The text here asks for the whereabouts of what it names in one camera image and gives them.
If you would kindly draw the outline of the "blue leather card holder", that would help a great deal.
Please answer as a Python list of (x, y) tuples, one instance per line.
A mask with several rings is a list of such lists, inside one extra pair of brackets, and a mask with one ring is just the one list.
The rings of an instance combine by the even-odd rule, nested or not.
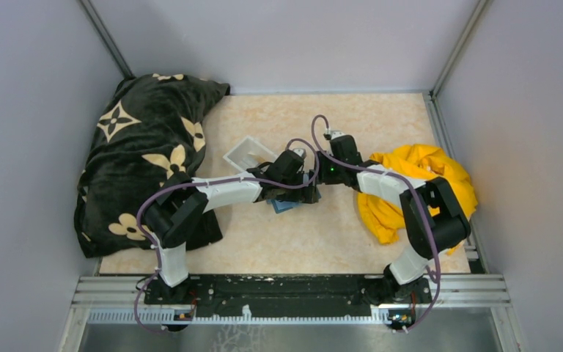
[[(295, 176), (292, 176), (287, 184), (296, 186), (305, 183), (314, 175), (314, 171), (308, 172), (299, 171)], [(317, 203), (321, 198), (320, 192), (317, 190), (316, 183), (310, 183), (308, 186), (294, 189), (284, 190), (284, 193), (276, 196), (267, 201), (268, 204), (273, 206), (275, 213), (283, 213), (293, 208), (299, 207), (303, 204)]]

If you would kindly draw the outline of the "white plastic card tray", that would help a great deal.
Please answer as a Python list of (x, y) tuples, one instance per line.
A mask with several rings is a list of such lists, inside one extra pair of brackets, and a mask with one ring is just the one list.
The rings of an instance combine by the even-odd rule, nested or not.
[(245, 172), (267, 161), (275, 161), (277, 158), (277, 154), (252, 136), (243, 138), (223, 156), (223, 159), (239, 172)]

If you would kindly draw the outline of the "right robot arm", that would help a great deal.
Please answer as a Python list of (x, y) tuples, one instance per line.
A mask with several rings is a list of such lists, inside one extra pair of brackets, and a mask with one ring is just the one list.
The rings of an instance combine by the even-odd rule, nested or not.
[(344, 183), (360, 195), (375, 196), (402, 211), (409, 244), (386, 266), (383, 283), (387, 299), (402, 302), (429, 263), (436, 263), (441, 253), (470, 235), (467, 216), (445, 178), (404, 176), (375, 161), (363, 160), (351, 135), (332, 130), (324, 137), (330, 148), (317, 153), (323, 162), (318, 176), (321, 183)]

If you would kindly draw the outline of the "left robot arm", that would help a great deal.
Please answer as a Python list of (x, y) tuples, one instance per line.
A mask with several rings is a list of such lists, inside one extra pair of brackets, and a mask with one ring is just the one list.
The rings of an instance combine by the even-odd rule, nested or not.
[(314, 168), (306, 171), (301, 150), (285, 150), (275, 161), (233, 176), (179, 177), (145, 200), (136, 214), (136, 226), (150, 240), (156, 253), (155, 275), (163, 281), (163, 296), (174, 304), (189, 297), (187, 242), (206, 213), (228, 205), (261, 202), (291, 191), (313, 189), (320, 169), (321, 163), (316, 160)]

